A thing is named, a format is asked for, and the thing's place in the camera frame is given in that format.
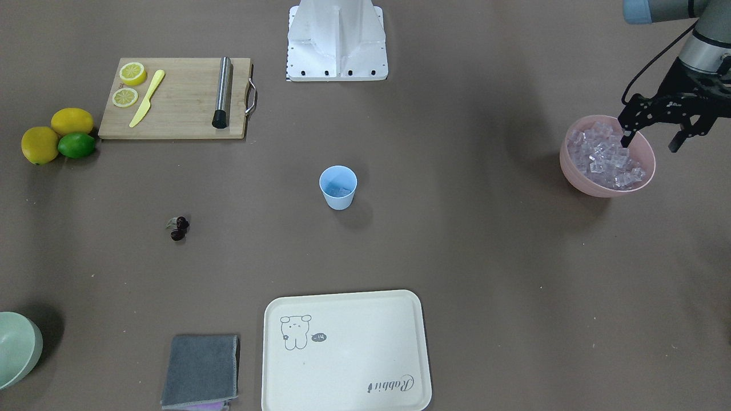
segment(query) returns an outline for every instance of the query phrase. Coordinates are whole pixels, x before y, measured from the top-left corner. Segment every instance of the yellow knife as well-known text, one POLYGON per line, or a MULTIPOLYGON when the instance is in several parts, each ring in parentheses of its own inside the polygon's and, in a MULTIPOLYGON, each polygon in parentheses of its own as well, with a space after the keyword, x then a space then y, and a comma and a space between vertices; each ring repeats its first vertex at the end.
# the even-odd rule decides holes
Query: yellow knife
POLYGON ((155 90, 157 90, 157 86, 160 85, 163 77, 165 77, 164 70, 157 70, 155 72, 155 75, 152 76, 150 88, 147 89, 147 94, 145 94, 145 98, 142 99, 142 102, 140 103, 140 108, 138 108, 137 112, 135 113, 135 117, 132 117, 132 121, 129 122, 130 127, 136 126, 137 123, 145 118, 145 114, 147 114, 147 112, 150 110, 150 98, 152 97, 152 94, 155 92, 155 90))

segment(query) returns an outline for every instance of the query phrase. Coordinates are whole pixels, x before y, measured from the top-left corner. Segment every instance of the yellow lemon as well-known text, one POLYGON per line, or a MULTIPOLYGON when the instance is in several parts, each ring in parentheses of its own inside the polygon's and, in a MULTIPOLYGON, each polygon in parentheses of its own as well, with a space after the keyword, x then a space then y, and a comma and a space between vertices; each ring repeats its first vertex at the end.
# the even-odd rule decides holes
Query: yellow lemon
POLYGON ((136 103, 138 97, 137 90, 124 87, 114 92, 112 95, 112 103, 117 107, 125 108, 136 103))
POLYGON ((45 164, 58 156, 58 135, 50 127, 33 127, 23 134, 20 148, 28 161, 45 164))
POLYGON ((64 136, 71 132, 88 134, 94 129, 94 118, 86 110, 80 108, 64 108, 53 115, 50 128, 64 136))
POLYGON ((133 61, 132 63, 123 65, 119 69, 119 78, 122 79, 122 83, 128 86, 139 86, 147 79, 147 72, 142 63, 133 61))

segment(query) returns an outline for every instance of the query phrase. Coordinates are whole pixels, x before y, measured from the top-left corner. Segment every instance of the gray towel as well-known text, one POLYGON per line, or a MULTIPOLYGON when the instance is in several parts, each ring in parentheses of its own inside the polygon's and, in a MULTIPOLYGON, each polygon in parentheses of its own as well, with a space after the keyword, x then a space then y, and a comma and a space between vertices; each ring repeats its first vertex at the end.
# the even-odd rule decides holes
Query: gray towel
POLYGON ((162 409, 225 409, 237 396, 237 346, 236 335, 175 336, 162 409))

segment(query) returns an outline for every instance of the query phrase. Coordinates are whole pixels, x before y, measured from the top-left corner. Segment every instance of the bowl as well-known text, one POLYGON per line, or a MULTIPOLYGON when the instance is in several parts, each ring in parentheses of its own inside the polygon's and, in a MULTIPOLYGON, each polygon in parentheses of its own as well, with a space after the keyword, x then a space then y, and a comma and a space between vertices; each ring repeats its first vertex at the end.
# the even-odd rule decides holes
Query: bowl
POLYGON ((41 331, 15 312, 0 312, 0 390, 22 380, 43 350, 41 331))
POLYGON ((566 137, 564 138, 564 142, 561 144, 561 150, 559 151, 558 155, 559 161, 561 163, 561 171, 564 172, 566 180, 568 180, 569 183, 571 183, 571 185, 574 186, 577 190, 594 197, 620 197, 622 195, 627 195, 629 193, 639 191, 643 187, 647 186, 650 180, 652 180, 652 177, 655 175, 655 153, 652 151, 650 143, 648 143, 648 141, 645 139, 645 136, 643 136, 640 132, 637 132, 637 134, 635 134, 635 137, 629 144, 629 156, 634 161, 639 162, 645 172, 647 172, 647 174, 645 175, 645 178, 641 181, 641 184, 636 186, 635 188, 629 190, 608 189, 607 187, 594 183, 592 180, 586 177, 578 168, 576 168, 574 162, 571 161, 571 156, 569 155, 569 149, 567 147, 569 137, 571 137, 571 134, 574 130, 577 129, 583 131, 589 129, 597 121, 611 124, 611 126, 616 130, 622 129, 616 117, 602 115, 582 117, 579 118, 574 124, 572 124, 571 127, 569 127, 568 131, 566 131, 566 137))

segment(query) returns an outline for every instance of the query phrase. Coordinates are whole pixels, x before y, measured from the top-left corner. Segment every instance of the lime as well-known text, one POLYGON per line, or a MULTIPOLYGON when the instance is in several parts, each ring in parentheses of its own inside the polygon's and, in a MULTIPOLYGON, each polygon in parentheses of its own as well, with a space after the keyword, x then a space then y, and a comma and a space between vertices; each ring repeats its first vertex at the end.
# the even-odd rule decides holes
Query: lime
POLYGON ((129 87, 120 88, 112 95, 112 103, 117 107, 129 107, 137 102, 137 90, 129 87))
POLYGON ((133 61, 132 63, 123 65, 119 69, 119 78, 122 79, 122 83, 128 86, 139 86, 147 79, 147 72, 142 63, 133 61))
POLYGON ((61 138, 58 142, 58 152, 66 157, 78 159, 94 152, 96 140, 82 132, 73 132, 61 138))
POLYGON ((94 129, 94 118, 86 110, 64 108, 53 115, 50 127, 62 136, 71 132, 89 133, 94 129))
POLYGON ((50 127, 33 127, 23 134, 20 148, 28 161, 45 164, 58 156, 58 135, 50 127))

